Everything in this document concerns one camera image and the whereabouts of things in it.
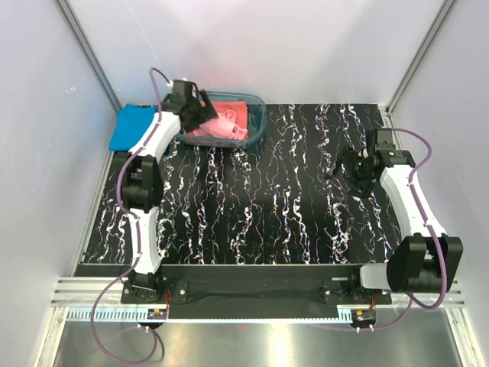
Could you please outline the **pink t shirt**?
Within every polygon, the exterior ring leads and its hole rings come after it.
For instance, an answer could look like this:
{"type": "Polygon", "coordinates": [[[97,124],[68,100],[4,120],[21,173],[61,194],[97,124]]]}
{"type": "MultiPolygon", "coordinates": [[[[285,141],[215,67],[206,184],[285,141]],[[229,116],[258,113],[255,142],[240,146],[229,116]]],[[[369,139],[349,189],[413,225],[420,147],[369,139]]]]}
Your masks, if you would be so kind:
{"type": "Polygon", "coordinates": [[[205,122],[192,134],[198,137],[244,140],[248,136],[248,127],[240,128],[235,123],[233,115],[228,117],[224,114],[218,114],[217,119],[205,122]]]}

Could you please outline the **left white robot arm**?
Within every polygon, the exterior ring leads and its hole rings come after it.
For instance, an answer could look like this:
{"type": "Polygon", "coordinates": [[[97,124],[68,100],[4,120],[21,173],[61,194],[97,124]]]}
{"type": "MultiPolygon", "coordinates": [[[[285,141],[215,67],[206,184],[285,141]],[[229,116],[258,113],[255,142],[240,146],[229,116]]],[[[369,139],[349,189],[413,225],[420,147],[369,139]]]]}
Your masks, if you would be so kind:
{"type": "Polygon", "coordinates": [[[124,276],[129,290],[138,290],[147,302],[158,302],[165,292],[155,225],[164,193],[160,160],[175,135],[192,132],[216,117],[204,89],[173,91],[160,103],[145,133],[125,155],[119,171],[116,200],[128,217],[132,244],[131,267],[124,276]]]}

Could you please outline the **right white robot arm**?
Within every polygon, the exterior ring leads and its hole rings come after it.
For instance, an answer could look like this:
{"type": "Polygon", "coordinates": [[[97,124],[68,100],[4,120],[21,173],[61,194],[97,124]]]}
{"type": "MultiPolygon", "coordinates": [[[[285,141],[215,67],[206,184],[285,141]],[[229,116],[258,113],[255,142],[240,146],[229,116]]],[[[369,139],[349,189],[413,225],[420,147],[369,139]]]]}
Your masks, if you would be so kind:
{"type": "Polygon", "coordinates": [[[327,177],[341,174],[352,196],[367,199],[376,185],[386,193],[400,227],[401,243],[384,265],[363,265],[347,283],[347,294],[364,303],[374,290],[409,294],[445,294],[458,269],[463,244],[433,215],[419,186],[408,151],[369,152],[345,147],[327,177]]]}

